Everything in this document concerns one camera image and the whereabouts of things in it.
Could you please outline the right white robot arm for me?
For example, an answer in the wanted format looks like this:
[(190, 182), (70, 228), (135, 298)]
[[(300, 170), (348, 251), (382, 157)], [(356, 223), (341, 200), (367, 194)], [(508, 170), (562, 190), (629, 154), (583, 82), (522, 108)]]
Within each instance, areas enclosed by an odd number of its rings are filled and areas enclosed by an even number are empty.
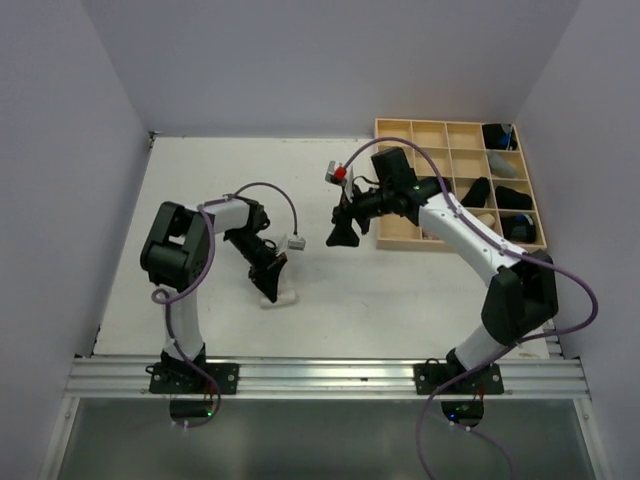
[(342, 189), (332, 211), (329, 247), (356, 247), (372, 219), (394, 214), (435, 233), (476, 272), (487, 287), (480, 325), (446, 356), (451, 389), (468, 392), (495, 355), (539, 328), (558, 311), (555, 274), (543, 250), (529, 253), (474, 217), (436, 176), (418, 178), (405, 152), (392, 147), (371, 158), (378, 182), (367, 191), (350, 168), (330, 162), (325, 179)]

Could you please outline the white pink-trimmed underwear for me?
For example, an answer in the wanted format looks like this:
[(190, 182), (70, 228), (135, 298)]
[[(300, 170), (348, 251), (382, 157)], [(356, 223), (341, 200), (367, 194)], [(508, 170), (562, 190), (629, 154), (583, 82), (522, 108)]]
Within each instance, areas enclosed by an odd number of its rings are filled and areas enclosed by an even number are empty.
[(265, 296), (261, 297), (260, 308), (269, 310), (269, 309), (288, 307), (296, 304), (298, 300), (299, 300), (299, 296), (298, 296), (297, 290), (293, 287), (285, 287), (278, 291), (276, 295), (276, 300), (274, 302), (272, 302)]

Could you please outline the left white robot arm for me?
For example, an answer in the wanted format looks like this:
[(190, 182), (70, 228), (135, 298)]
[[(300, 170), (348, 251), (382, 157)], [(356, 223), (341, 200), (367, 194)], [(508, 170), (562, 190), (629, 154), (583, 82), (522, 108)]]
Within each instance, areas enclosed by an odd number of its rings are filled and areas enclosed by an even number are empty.
[(140, 266), (156, 286), (152, 301), (164, 310), (166, 344), (160, 364), (174, 368), (172, 379), (185, 392), (201, 390), (208, 379), (197, 290), (213, 265), (216, 236), (236, 248), (248, 262), (251, 283), (274, 303), (287, 256), (259, 236), (269, 226), (264, 206), (245, 197), (213, 200), (194, 209), (171, 201), (159, 206)]

